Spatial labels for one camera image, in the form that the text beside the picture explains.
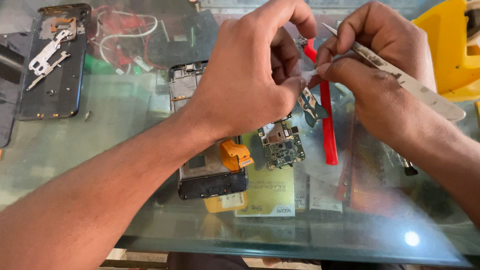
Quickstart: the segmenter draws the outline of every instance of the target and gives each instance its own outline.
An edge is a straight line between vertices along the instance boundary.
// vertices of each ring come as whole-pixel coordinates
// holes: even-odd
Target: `red pry tool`
[[[313,63],[316,62],[317,50],[313,48],[313,39],[309,39],[307,45],[303,47],[303,53],[305,53]],[[328,81],[320,83],[320,102],[322,107],[328,112],[328,117],[322,120],[326,163],[328,165],[338,165],[335,132],[333,130],[332,101],[330,100],[330,85]]]

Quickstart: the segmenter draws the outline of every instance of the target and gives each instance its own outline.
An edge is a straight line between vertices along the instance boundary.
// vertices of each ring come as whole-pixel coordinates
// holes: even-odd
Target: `forearm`
[[[195,124],[179,112],[6,208],[0,213],[6,268],[96,268],[153,192],[213,143]]]
[[[418,136],[399,153],[437,180],[480,227],[480,144],[444,119]]]

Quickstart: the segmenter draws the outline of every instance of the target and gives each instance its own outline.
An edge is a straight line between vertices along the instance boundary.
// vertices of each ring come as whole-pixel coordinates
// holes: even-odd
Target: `white cotton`
[[[312,71],[302,71],[301,70],[301,64],[302,60],[298,60],[295,66],[292,69],[292,72],[290,72],[290,77],[302,77],[307,81],[307,84],[312,80],[312,77],[317,75],[317,70],[314,69]]]

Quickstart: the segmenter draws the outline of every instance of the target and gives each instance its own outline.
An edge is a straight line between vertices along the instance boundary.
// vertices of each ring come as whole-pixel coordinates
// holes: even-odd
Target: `fingernail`
[[[319,74],[319,75],[325,74],[325,72],[327,72],[327,69],[328,69],[328,67],[329,67],[331,64],[332,64],[332,63],[325,63],[325,64],[319,66],[319,67],[317,68],[318,74]]]
[[[307,80],[305,78],[300,78],[300,86],[301,89],[303,90],[305,87],[307,87]]]

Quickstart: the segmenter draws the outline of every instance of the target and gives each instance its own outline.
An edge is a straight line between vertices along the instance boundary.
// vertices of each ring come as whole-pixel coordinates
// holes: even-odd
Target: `green circuit board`
[[[258,135],[269,170],[292,167],[294,163],[305,159],[297,127],[287,128],[286,122],[281,121],[258,129]]]

